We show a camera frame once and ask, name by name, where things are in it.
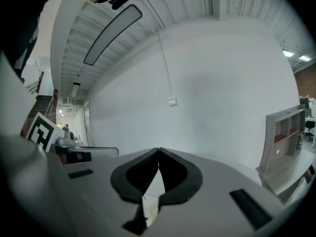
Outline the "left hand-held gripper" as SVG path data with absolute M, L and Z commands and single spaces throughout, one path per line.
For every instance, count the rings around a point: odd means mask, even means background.
M 116 147 L 84 146 L 75 140 L 71 131 L 64 131 L 41 113 L 36 114 L 26 139 L 38 144 L 45 152 L 56 154 L 63 165 L 119 156 Z

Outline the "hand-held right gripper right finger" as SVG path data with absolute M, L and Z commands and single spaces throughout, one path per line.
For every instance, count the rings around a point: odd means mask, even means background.
M 158 207 L 179 205 L 189 201 L 202 185 L 203 176 L 200 169 L 165 148 L 159 148 L 158 159 L 158 168 L 165 189 L 165 193 L 159 197 Z

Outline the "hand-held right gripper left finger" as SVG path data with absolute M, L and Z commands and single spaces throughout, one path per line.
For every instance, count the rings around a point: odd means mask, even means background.
M 118 166 L 111 174 L 111 185 L 119 197 L 137 205 L 134 217 L 123 224 L 123 228 L 142 235 L 146 230 L 142 197 L 158 171 L 158 148 Z

